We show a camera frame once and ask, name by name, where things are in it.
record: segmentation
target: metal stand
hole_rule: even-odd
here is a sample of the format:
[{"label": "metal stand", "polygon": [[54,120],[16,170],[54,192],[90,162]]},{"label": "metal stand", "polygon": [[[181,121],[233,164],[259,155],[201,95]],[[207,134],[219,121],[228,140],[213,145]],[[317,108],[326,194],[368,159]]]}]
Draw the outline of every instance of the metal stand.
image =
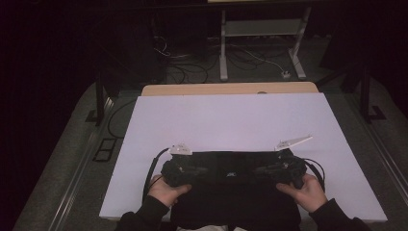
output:
[{"label": "metal stand", "polygon": [[309,20],[312,8],[305,9],[303,17],[300,19],[275,19],[275,20],[252,20],[252,21],[229,21],[225,19],[225,11],[221,17],[221,54],[219,55],[220,80],[228,81],[228,70],[225,56],[225,38],[239,36],[272,36],[272,35],[296,35],[296,42],[292,49],[289,49],[294,70],[300,80],[306,78],[306,74],[297,57],[297,51]]},{"label": "metal stand", "polygon": [[375,111],[374,115],[370,115],[370,76],[367,74],[367,67],[362,66],[362,80],[361,80],[361,98],[360,98],[360,113],[366,123],[371,124],[373,119],[386,119],[378,106],[372,106]]}]

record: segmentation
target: black cable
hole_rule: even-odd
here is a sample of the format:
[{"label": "black cable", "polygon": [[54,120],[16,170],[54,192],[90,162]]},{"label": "black cable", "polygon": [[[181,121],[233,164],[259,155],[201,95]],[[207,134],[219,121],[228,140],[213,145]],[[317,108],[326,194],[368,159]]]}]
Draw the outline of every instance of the black cable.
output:
[{"label": "black cable", "polygon": [[252,62],[255,62],[255,61],[260,62],[257,65],[264,64],[267,61],[267,57],[265,57],[266,52],[260,53],[258,51],[249,51],[250,49],[243,49],[243,48],[240,48],[240,47],[237,47],[237,48],[240,49],[246,55],[249,55],[249,53],[251,53],[253,56],[258,57],[258,59],[256,59],[255,57],[249,55],[253,59]]},{"label": "black cable", "polygon": [[323,181],[326,180],[326,173],[324,172],[324,168],[323,168],[318,162],[316,162],[316,161],[314,161],[314,160],[311,160],[311,159],[307,159],[307,158],[303,158],[303,160],[305,160],[305,161],[310,161],[310,162],[313,162],[313,163],[315,163],[316,165],[318,165],[318,166],[320,167],[320,169],[321,169],[321,173],[323,174],[323,175],[322,175],[322,176],[323,176]]},{"label": "black cable", "polygon": [[[219,55],[219,52],[218,52],[218,51],[217,51],[217,52],[213,52],[213,53],[209,54],[209,55],[207,56],[207,58],[205,58],[205,57],[198,57],[199,59],[196,59],[196,60],[191,59],[188,63],[180,63],[180,62],[185,62],[185,61],[175,61],[175,60],[170,60],[170,61],[171,61],[171,64],[174,64],[174,65],[201,64],[201,63],[206,62],[209,57],[218,56],[218,55]],[[206,69],[209,70],[209,69],[212,68],[212,66],[213,66],[213,64],[210,65],[210,67],[208,67],[208,68],[206,68]]]},{"label": "black cable", "polygon": [[[246,48],[247,48],[246,50],[250,50],[250,49],[251,49],[251,47],[249,47],[249,45],[246,44],[245,46],[246,46]],[[270,56],[267,56],[268,49],[272,51],[272,50],[276,50],[276,47],[272,47],[272,44],[270,43],[269,46],[268,46],[268,48],[267,48],[267,51],[266,51],[266,52],[263,52],[263,53],[258,52],[258,53],[261,54],[262,57],[265,58],[265,59],[267,59],[267,58],[276,58],[276,57],[279,57],[279,56],[282,56],[282,55],[287,54],[289,47],[286,47],[286,48],[284,49],[284,51],[282,51],[282,52],[280,52],[280,53],[278,53],[278,54],[270,55]]]},{"label": "black cable", "polygon": [[161,176],[159,176],[159,178],[157,178],[155,181],[153,181],[150,185],[149,185],[149,190],[152,188],[152,186],[156,183],[156,182],[158,182],[160,179],[162,179],[163,178],[163,175],[161,175]]},{"label": "black cable", "polygon": [[168,68],[175,68],[175,69],[180,70],[181,73],[183,73],[183,79],[182,79],[179,83],[177,83],[177,81],[176,81],[176,84],[183,84],[184,80],[187,78],[187,73],[186,73],[186,71],[184,71],[183,68],[180,68],[180,67],[178,67],[178,66],[176,66],[176,65],[172,65],[172,64],[170,64],[170,65],[168,66]]},{"label": "black cable", "polygon": [[[253,50],[251,51],[252,48],[249,47],[248,44],[245,45],[246,49],[240,48],[238,45],[235,45],[235,44],[229,44],[229,45],[238,48],[239,50],[241,50],[243,53],[246,53],[246,54],[248,54],[248,52],[252,53],[252,54],[257,53],[257,55],[256,54],[254,54],[254,55],[256,55],[258,58],[263,60],[260,64],[267,63],[268,58],[276,58],[276,57],[287,54],[288,53],[287,49],[289,49],[287,47],[287,49],[285,49],[284,51],[282,51],[282,52],[280,52],[280,53],[278,53],[276,55],[267,56],[268,51],[265,51],[265,52],[259,52],[259,51],[253,51]],[[251,59],[249,61],[260,61],[260,60],[253,58],[253,59]]]},{"label": "black cable", "polygon": [[[174,68],[178,68],[179,70],[183,71],[183,72],[190,72],[190,73],[205,73],[205,78],[203,81],[199,82],[199,83],[194,83],[192,81],[190,81],[189,75],[187,75],[187,81],[191,84],[204,84],[207,82],[208,78],[209,78],[209,73],[208,70],[213,68],[217,63],[217,60],[209,67],[209,68],[205,68],[201,65],[197,65],[197,64],[173,64],[171,67]],[[191,69],[187,69],[187,68],[183,68],[181,66],[193,66],[193,67],[198,67],[201,70],[191,70]]]},{"label": "black cable", "polygon": [[230,57],[231,59],[234,59],[235,61],[240,62],[240,63],[255,65],[255,67],[258,67],[258,65],[263,63],[262,61],[256,60],[255,58],[245,59],[239,56],[237,52],[234,52],[234,51],[228,52],[227,57]]},{"label": "black cable", "polygon": [[122,110],[124,107],[130,105],[131,103],[136,102],[136,100],[137,100],[137,99],[134,99],[134,100],[131,100],[130,102],[127,102],[127,103],[123,104],[120,108],[118,108],[116,111],[114,111],[114,112],[112,113],[112,115],[111,115],[111,117],[109,118],[109,121],[108,121],[108,133],[109,133],[112,137],[114,137],[114,138],[116,138],[116,139],[124,139],[124,137],[117,136],[117,135],[115,135],[115,134],[112,132],[112,130],[111,130],[111,122],[112,122],[112,119],[114,118],[114,116],[115,116],[120,110]]},{"label": "black cable", "polygon": [[[307,167],[309,167],[309,169],[315,174],[316,178],[318,178],[318,181],[319,181],[319,183],[320,183],[320,185],[321,185],[321,188],[322,188],[323,191],[325,192],[325,186],[324,186],[325,173],[324,173],[323,167],[322,167],[318,162],[316,162],[316,161],[314,161],[314,160],[311,160],[311,159],[300,158],[300,157],[296,157],[296,156],[285,157],[284,159],[296,159],[296,160],[298,160],[298,161],[303,162],[303,163],[304,163]],[[321,174],[319,173],[318,169],[317,169],[314,165],[308,163],[307,161],[310,161],[310,162],[313,162],[313,163],[316,163],[317,165],[319,165],[319,167],[321,168],[321,171],[322,171],[322,175],[323,175],[323,176],[321,176]]]},{"label": "black cable", "polygon": [[169,76],[171,77],[171,79],[173,79],[173,81],[174,81],[175,84],[179,84],[179,83],[177,83],[177,80],[176,80],[176,78],[174,77],[174,75],[172,75],[171,73],[167,73],[167,72],[166,72],[166,82],[165,82],[165,84],[167,84],[167,75],[169,75]]},{"label": "black cable", "polygon": [[154,168],[156,167],[157,162],[159,161],[160,156],[163,155],[163,153],[167,152],[168,148],[163,149],[159,154],[157,154],[156,158],[153,159],[153,162],[150,166],[149,171],[147,172],[146,176],[146,181],[144,182],[144,188],[143,188],[143,196],[141,198],[141,203],[143,203],[144,199],[147,196],[147,193],[149,192],[150,189],[150,179],[152,178]]},{"label": "black cable", "polygon": [[213,64],[210,65],[210,67],[207,68],[207,70],[211,70],[214,68],[214,66],[216,66],[216,64],[218,63],[218,58],[216,58],[213,62]]},{"label": "black cable", "polygon": [[227,58],[227,60],[228,60],[234,67],[236,67],[236,68],[238,68],[238,69],[241,69],[241,70],[254,70],[254,69],[256,69],[256,68],[258,67],[257,65],[255,65],[255,67],[253,67],[253,68],[243,68],[243,67],[237,65],[235,62],[233,62],[233,60],[231,59],[231,57],[226,56],[226,58]]},{"label": "black cable", "polygon": [[[249,52],[249,51],[246,51],[246,50],[244,50],[244,49],[242,49],[242,48],[240,48],[240,47],[238,47],[238,46],[236,46],[236,45],[234,45],[233,47],[236,47],[236,48],[238,48],[239,50],[241,50],[244,54],[249,55],[249,54],[247,53],[247,52]],[[228,53],[234,55],[234,56],[237,58],[237,60],[240,61],[240,62],[242,62],[242,63],[255,64],[255,65],[257,65],[257,66],[258,66],[259,64],[264,64],[264,63],[265,63],[265,57],[264,57],[264,56],[262,56],[262,58],[260,58],[260,59],[256,59],[256,58],[250,56],[250,58],[248,59],[248,58],[244,58],[244,57],[242,57],[242,56],[239,56],[239,55],[237,54],[237,51],[230,51],[230,52],[228,52]]]}]

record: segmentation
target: floor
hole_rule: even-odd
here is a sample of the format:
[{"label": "floor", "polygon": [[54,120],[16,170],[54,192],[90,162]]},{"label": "floor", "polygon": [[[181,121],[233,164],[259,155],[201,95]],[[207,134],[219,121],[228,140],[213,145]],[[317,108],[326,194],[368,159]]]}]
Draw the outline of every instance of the floor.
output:
[{"label": "floor", "polygon": [[[306,81],[316,82],[332,70],[319,67],[330,38],[305,39],[299,59]],[[227,40],[229,81],[282,82],[298,81],[287,48],[291,38],[234,38]],[[218,41],[209,39],[207,59],[186,55],[177,49],[169,52],[170,63],[164,83],[219,83]],[[289,70],[284,80],[276,64]],[[319,90],[324,92],[344,135],[388,217],[387,222],[373,222],[373,231],[408,230],[408,201],[405,178],[408,177],[408,120],[395,106],[387,90],[375,80],[370,85],[370,105],[378,106],[386,119],[367,124],[359,114],[359,89],[353,93],[340,90],[342,77]],[[126,132],[139,91],[125,90],[105,105],[102,124],[86,122],[95,110],[94,85],[84,93],[57,144],[44,173],[38,181],[14,230],[114,230],[115,223],[98,216],[104,193],[115,167],[115,160]],[[98,152],[101,145],[112,150]],[[316,230],[312,221],[302,223],[302,230]]]}]

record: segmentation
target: white board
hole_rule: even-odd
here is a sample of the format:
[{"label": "white board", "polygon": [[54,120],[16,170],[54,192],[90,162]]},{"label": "white board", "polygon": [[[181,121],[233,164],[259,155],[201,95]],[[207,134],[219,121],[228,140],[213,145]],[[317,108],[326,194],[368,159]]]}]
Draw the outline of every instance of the white board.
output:
[{"label": "white board", "polygon": [[[327,197],[351,218],[387,220],[322,93],[139,97],[100,217],[139,209],[147,171],[166,147],[183,142],[192,151],[271,151],[281,140],[309,134],[311,140],[291,150],[324,167]],[[155,173],[170,158],[163,155]]]}]

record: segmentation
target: person's right hand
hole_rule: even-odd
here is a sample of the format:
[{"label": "person's right hand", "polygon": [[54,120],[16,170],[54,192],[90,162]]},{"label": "person's right hand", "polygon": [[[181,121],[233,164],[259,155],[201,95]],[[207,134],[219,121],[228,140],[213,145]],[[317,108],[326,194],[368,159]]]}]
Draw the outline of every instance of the person's right hand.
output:
[{"label": "person's right hand", "polygon": [[327,197],[320,186],[318,179],[309,174],[303,176],[302,189],[296,189],[293,184],[278,183],[276,189],[293,197],[294,201],[309,213],[313,213],[327,202]]},{"label": "person's right hand", "polygon": [[177,197],[191,190],[191,185],[183,185],[172,188],[165,181],[162,175],[155,175],[150,181],[150,190],[148,195],[151,195],[170,207],[177,203]]}]

